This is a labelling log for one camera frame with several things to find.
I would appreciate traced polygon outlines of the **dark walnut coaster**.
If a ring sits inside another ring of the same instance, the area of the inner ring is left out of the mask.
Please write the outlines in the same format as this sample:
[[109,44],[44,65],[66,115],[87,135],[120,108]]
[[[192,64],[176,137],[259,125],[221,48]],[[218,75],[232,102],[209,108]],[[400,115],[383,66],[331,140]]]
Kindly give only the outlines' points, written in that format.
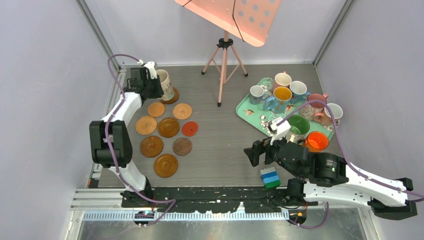
[[191,152],[192,147],[192,142],[188,138],[181,137],[174,141],[172,150],[179,156],[186,156]]

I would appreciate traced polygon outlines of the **light plain wooden coaster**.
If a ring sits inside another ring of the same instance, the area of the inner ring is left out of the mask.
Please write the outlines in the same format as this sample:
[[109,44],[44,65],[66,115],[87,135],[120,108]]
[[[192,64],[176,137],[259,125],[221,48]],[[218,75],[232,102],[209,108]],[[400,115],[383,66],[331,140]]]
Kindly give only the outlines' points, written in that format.
[[162,102],[154,102],[149,105],[147,112],[151,117],[157,118],[164,114],[166,110],[165,105]]

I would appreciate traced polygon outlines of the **woven rattan coaster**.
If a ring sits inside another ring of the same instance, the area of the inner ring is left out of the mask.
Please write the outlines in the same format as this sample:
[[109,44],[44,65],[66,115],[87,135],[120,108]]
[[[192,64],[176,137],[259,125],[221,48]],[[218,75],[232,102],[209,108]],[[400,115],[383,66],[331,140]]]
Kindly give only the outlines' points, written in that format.
[[179,103],[173,108],[172,114],[178,120],[186,120],[192,115],[192,108],[187,103]]
[[140,135],[149,135],[157,128],[157,120],[149,115],[139,118],[135,123],[135,130]]

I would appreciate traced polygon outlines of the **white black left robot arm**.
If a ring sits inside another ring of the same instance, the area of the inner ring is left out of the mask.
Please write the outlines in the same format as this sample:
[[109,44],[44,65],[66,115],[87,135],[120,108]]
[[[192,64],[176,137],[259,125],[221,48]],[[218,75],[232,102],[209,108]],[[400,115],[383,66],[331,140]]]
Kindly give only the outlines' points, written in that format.
[[140,76],[133,78],[112,110],[101,120],[89,124],[91,156],[94,163],[109,169],[125,185],[124,197],[134,196],[141,207],[155,203],[150,182],[133,162],[133,148],[128,123],[147,99],[164,94],[160,77],[153,66],[141,66]]

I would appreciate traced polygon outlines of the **large ridged brown wooden coaster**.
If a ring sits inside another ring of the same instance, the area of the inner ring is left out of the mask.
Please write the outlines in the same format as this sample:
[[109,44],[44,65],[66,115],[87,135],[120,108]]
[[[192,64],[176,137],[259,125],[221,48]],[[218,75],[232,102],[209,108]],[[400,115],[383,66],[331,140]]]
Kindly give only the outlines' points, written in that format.
[[157,125],[158,133],[164,138],[172,138],[180,131],[180,124],[174,117],[166,117]]

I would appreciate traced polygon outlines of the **red round paper coaster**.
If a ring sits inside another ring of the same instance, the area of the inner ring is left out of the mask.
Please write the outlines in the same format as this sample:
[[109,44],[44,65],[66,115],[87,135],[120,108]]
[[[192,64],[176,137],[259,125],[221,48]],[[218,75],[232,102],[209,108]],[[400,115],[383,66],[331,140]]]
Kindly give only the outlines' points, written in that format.
[[195,121],[187,121],[183,124],[181,131],[186,137],[193,137],[199,130],[199,126]]

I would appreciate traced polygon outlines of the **cream shell pattern mug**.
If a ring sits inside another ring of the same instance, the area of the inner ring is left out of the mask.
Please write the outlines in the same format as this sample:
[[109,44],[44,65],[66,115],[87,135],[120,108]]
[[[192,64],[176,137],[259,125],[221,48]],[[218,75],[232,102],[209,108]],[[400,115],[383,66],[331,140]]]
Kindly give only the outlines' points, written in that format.
[[162,101],[169,101],[175,96],[173,86],[171,84],[170,76],[166,70],[158,69],[156,71],[160,85],[163,90],[163,96],[161,97]]

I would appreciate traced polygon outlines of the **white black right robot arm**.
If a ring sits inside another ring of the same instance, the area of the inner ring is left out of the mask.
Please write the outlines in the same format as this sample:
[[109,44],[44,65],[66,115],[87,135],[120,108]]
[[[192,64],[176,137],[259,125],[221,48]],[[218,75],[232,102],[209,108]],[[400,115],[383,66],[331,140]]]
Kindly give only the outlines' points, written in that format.
[[408,199],[413,190],[411,179],[386,179],[357,168],[328,152],[311,152],[299,143],[270,137],[245,148],[251,165],[264,155],[266,165],[276,163],[293,175],[283,196],[291,205],[312,202],[341,203],[371,210],[376,217],[404,220],[418,214],[417,204]]

